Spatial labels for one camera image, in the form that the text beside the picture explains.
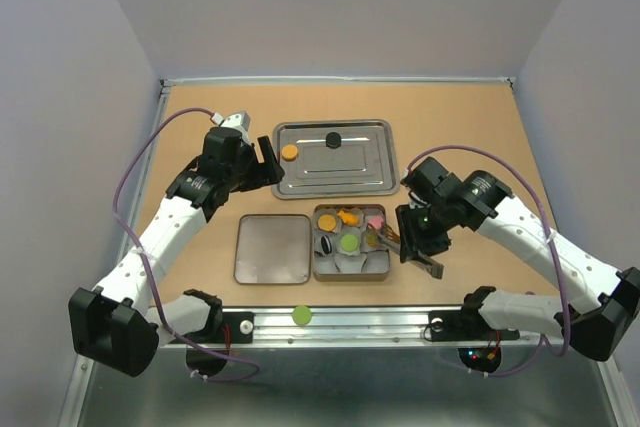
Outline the orange round cookie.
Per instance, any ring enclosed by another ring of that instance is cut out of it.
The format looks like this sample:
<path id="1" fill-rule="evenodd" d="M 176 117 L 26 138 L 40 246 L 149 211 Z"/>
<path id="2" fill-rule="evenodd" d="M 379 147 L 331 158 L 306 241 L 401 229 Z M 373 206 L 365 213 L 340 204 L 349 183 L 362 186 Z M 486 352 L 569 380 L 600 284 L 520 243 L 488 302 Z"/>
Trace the orange round cookie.
<path id="1" fill-rule="evenodd" d="M 281 149 L 280 154 L 281 154 L 281 158 L 284 161 L 292 162 L 297 159 L 299 155 L 299 149 L 294 144 L 287 144 Z"/>

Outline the pink round cookie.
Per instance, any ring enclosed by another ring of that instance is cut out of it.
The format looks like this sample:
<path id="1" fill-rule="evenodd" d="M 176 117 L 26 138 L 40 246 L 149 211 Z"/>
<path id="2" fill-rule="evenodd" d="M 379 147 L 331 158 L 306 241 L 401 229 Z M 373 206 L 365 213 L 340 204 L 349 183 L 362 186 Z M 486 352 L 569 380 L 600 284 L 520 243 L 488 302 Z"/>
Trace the pink round cookie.
<path id="1" fill-rule="evenodd" d="M 371 225 L 376 230 L 380 230 L 385 224 L 385 218 L 381 214 L 372 215 L 368 218 L 367 224 Z"/>

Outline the brown flower cookie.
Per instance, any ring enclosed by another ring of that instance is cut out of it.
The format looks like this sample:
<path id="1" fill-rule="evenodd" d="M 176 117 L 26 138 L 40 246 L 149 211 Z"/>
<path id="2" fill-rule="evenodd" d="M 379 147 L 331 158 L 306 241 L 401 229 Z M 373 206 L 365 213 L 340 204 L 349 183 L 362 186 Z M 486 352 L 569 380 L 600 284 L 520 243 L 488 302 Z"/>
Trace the brown flower cookie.
<path id="1" fill-rule="evenodd" d="M 379 232 L 375 229 L 367 229 L 364 232 L 364 239 L 371 249 L 381 249 L 383 247 L 380 242 Z"/>

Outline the silver metal tray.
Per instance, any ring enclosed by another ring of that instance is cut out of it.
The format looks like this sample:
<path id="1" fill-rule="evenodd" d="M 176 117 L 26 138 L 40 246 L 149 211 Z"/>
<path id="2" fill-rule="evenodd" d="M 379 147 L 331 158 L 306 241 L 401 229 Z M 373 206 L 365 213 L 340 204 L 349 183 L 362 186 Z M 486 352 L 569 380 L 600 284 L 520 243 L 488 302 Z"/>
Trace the silver metal tray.
<path id="1" fill-rule="evenodd" d="M 338 132 L 342 145 L 325 145 Z M 390 124 L 382 119 L 285 122 L 273 131 L 280 154 L 287 144 L 299 149 L 296 160 L 280 160 L 285 175 L 272 187 L 281 200 L 391 195 L 399 189 L 399 171 Z"/>

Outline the black round cookie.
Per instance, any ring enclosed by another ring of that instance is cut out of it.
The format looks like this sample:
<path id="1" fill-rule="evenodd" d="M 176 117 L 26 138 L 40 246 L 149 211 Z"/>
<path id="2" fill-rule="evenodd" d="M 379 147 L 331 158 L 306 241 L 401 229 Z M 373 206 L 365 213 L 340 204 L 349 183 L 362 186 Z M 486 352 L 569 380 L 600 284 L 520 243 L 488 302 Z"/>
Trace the black round cookie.
<path id="1" fill-rule="evenodd" d="M 338 149 L 342 145 L 342 137 L 338 132 L 329 132 L 325 137 L 325 145 L 330 149 Z"/>

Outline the orange fish cookie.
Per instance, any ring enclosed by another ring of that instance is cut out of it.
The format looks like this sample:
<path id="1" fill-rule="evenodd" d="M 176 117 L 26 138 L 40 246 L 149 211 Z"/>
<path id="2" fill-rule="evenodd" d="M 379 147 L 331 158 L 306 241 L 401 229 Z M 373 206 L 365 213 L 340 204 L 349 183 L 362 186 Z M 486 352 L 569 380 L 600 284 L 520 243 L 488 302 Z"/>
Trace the orange fish cookie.
<path id="1" fill-rule="evenodd" d="M 360 218 L 357 214 L 345 210 L 338 211 L 337 217 L 343 224 L 347 226 L 358 227 L 361 223 Z"/>

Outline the green round cookie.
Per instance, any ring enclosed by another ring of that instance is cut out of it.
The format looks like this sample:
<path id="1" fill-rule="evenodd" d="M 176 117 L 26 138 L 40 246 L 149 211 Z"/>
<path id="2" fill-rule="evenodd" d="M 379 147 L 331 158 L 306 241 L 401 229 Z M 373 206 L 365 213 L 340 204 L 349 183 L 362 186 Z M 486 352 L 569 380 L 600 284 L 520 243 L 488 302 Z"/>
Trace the green round cookie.
<path id="1" fill-rule="evenodd" d="M 291 313 L 291 318 L 295 325 L 297 326 L 306 326 L 308 325 L 313 317 L 312 310 L 305 305 L 295 306 Z"/>
<path id="2" fill-rule="evenodd" d="M 359 251 L 360 238 L 354 234 L 344 234 L 340 238 L 340 249 L 342 252 L 353 255 Z"/>

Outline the square tin lid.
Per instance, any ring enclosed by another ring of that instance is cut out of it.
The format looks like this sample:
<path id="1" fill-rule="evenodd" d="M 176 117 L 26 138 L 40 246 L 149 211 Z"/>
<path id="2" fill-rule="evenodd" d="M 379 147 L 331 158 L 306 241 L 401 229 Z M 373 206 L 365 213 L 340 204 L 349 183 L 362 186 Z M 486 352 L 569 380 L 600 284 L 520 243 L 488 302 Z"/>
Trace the square tin lid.
<path id="1" fill-rule="evenodd" d="M 300 285 L 309 280 L 310 219 L 300 214 L 253 214 L 238 225 L 234 279 L 241 285 Z"/>

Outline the black sandwich cookie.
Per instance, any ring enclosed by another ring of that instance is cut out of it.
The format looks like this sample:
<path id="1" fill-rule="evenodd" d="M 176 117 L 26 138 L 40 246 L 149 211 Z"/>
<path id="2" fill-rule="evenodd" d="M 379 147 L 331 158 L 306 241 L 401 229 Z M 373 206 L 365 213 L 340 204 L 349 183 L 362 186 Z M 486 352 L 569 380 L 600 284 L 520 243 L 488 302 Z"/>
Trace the black sandwich cookie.
<path id="1" fill-rule="evenodd" d="M 329 236 L 323 235 L 320 237 L 318 252 L 322 256 L 328 256 L 333 253 L 332 241 Z"/>

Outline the metal tongs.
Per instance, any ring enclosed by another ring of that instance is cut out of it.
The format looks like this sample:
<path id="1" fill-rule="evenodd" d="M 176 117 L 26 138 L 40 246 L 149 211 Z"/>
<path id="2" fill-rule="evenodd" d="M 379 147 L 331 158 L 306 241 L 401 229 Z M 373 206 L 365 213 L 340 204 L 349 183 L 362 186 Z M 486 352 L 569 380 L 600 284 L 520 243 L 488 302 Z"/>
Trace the metal tongs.
<path id="1" fill-rule="evenodd" d="M 440 280 L 443 277 L 444 265 L 436 261 L 432 257 L 416 250 L 411 249 L 403 243 L 402 237 L 397 234 L 389 225 L 384 224 L 379 232 L 380 242 L 383 247 L 399 256 L 401 263 L 411 263 L 428 273 L 434 279 Z"/>

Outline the orange waffle cookie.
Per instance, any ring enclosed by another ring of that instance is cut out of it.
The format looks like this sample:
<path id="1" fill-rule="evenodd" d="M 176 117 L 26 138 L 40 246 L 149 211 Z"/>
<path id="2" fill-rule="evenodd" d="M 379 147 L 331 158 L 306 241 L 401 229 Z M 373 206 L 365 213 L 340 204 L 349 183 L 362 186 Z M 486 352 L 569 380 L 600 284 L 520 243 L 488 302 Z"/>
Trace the orange waffle cookie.
<path id="1" fill-rule="evenodd" d="M 317 219 L 317 226 L 323 231 L 332 232 L 337 226 L 337 221 L 333 215 L 323 214 Z"/>

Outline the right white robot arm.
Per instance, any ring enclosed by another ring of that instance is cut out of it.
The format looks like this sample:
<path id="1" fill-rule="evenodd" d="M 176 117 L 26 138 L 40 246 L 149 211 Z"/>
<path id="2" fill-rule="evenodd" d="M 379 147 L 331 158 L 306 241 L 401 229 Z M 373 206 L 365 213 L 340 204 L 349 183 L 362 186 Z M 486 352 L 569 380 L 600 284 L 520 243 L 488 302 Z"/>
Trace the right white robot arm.
<path id="1" fill-rule="evenodd" d="M 402 262 L 441 277 L 433 258 L 450 247 L 450 230 L 461 227 L 497 243 L 558 287 L 557 295 L 541 296 L 481 286 L 438 322 L 433 340 L 481 340 L 520 330 L 564 340 L 591 360 L 612 356 L 639 313 L 638 268 L 621 270 L 583 251 L 486 171 L 461 180 L 428 157 L 401 183 L 415 198 L 396 209 Z"/>

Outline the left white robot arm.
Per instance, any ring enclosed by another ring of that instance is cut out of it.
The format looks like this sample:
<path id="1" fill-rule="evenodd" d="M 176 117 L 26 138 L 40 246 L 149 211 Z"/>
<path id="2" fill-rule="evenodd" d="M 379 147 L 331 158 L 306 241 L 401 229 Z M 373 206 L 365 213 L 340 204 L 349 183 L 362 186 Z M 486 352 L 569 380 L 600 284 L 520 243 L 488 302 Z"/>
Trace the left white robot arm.
<path id="1" fill-rule="evenodd" d="M 213 127 L 166 190 L 159 208 L 113 270 L 79 288 L 68 311 L 76 353 L 130 377 L 140 375 L 172 340 L 193 348 L 226 338 L 222 302 L 197 289 L 163 304 L 158 285 L 181 252 L 235 192 L 279 183 L 284 170 L 267 136 L 248 141 L 239 127 Z"/>

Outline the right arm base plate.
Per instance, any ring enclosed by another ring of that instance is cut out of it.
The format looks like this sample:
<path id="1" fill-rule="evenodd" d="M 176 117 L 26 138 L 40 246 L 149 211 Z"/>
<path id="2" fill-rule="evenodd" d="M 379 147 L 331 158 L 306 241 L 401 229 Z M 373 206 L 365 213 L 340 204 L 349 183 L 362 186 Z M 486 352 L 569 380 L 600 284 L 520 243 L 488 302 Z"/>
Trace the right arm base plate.
<path id="1" fill-rule="evenodd" d="M 490 328 L 478 314 L 455 309 L 431 311 L 422 336 L 431 342 L 512 341 L 520 339 L 520 332 L 509 329 L 498 331 Z"/>

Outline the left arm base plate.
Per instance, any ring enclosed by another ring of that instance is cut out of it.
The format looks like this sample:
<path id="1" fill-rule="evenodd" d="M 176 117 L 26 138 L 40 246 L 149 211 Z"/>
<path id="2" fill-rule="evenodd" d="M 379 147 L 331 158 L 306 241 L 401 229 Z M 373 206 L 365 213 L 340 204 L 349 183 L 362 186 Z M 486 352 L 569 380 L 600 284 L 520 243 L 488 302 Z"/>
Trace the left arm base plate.
<path id="1" fill-rule="evenodd" d="M 225 311 L 214 322 L 208 342 L 247 345 L 253 342 L 255 314 L 251 311 Z"/>

